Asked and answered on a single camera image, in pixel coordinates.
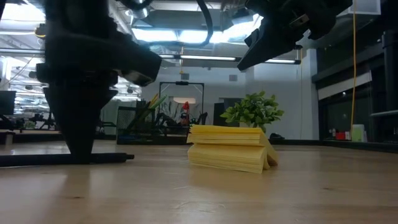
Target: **black metal leg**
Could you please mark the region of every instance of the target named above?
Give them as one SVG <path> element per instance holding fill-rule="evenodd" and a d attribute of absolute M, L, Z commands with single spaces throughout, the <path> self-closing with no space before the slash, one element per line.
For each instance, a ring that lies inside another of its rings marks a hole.
<path fill-rule="evenodd" d="M 101 154 L 91 154 L 87 163 L 88 164 L 123 163 L 130 159 L 134 159 L 134 155 L 129 155 L 126 153 L 101 153 Z M 0 167 L 69 165 L 69 164 L 82 164 L 82 163 L 80 160 L 76 159 L 76 157 L 71 154 L 0 156 Z"/>

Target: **potted plant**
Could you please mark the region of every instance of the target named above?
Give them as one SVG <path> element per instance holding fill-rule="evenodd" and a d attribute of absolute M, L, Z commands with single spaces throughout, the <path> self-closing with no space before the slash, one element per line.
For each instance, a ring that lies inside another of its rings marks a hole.
<path fill-rule="evenodd" d="M 284 111 L 278 110 L 279 104 L 275 102 L 275 95 L 271 98 L 265 98 L 265 92 L 246 95 L 240 103 L 235 103 L 234 107 L 229 107 L 221 115 L 226 118 L 227 123 L 240 122 L 246 123 L 249 127 L 260 127 L 266 132 L 265 124 L 271 124 L 273 121 L 280 121 Z"/>

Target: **yellow cable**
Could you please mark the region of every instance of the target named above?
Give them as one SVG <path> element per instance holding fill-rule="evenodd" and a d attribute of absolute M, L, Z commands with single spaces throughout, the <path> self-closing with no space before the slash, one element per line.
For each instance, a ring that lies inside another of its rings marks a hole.
<path fill-rule="evenodd" d="M 350 137 L 353 139 L 353 128 L 354 128 L 354 112 L 355 112 L 355 88 L 356 88 L 356 0 L 353 1 L 353 30 L 354 30 L 354 87 L 353 87 L 353 104 L 351 107 L 351 131 Z"/>

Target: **desk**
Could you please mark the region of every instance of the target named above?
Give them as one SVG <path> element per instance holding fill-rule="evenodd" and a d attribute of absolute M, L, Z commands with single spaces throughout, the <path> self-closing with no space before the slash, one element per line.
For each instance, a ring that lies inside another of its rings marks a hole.
<path fill-rule="evenodd" d="M 0 169 L 2 224 L 396 223 L 398 155 L 275 146 L 263 174 L 191 166 L 188 146 L 116 146 L 125 164 Z M 0 154 L 66 153 L 63 142 L 15 144 Z"/>

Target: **fluorescent light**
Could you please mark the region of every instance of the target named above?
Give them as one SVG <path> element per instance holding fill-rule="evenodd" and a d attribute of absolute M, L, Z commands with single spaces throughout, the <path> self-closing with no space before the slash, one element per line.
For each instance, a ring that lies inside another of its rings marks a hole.
<path fill-rule="evenodd" d="M 205 41 L 206 37 L 207 31 L 204 30 L 184 30 L 178 40 L 185 43 L 201 43 Z M 216 31 L 211 36 L 210 43 L 217 44 L 220 42 L 225 42 L 223 40 L 223 33 Z"/>
<path fill-rule="evenodd" d="M 189 104 L 197 103 L 197 99 L 195 98 L 173 97 L 173 101 L 176 103 L 185 103 L 185 102 L 188 102 Z"/>
<path fill-rule="evenodd" d="M 42 96 L 44 97 L 44 93 L 18 93 L 17 96 Z"/>
<path fill-rule="evenodd" d="M 172 30 L 144 30 L 144 29 L 133 29 L 134 35 L 139 40 L 146 42 L 153 41 L 177 41 L 177 36 Z"/>
<path fill-rule="evenodd" d="M 295 60 L 269 59 L 266 63 L 296 63 Z"/>
<path fill-rule="evenodd" d="M 0 35 L 33 35 L 34 32 L 23 32 L 23 31 L 0 31 Z"/>
<path fill-rule="evenodd" d="M 255 14 L 253 15 L 253 21 L 242 22 L 240 24 L 231 26 L 229 29 L 224 30 L 223 38 L 225 38 L 226 40 L 237 37 L 246 38 L 248 35 L 251 34 L 251 32 L 260 27 L 262 19 L 262 16 L 260 16 L 259 14 Z"/>
<path fill-rule="evenodd" d="M 121 100 L 121 101 L 131 101 L 131 100 L 140 100 L 138 96 L 115 96 L 113 97 L 114 100 Z"/>
<path fill-rule="evenodd" d="M 44 22 L 45 16 L 31 4 L 7 3 L 1 20 Z"/>
<path fill-rule="evenodd" d="M 174 59 L 174 55 L 159 55 L 163 59 Z"/>
<path fill-rule="evenodd" d="M 213 56 L 194 56 L 194 55 L 181 55 L 181 59 L 197 59 L 197 60 L 224 60 L 235 61 L 235 57 L 213 57 Z"/>

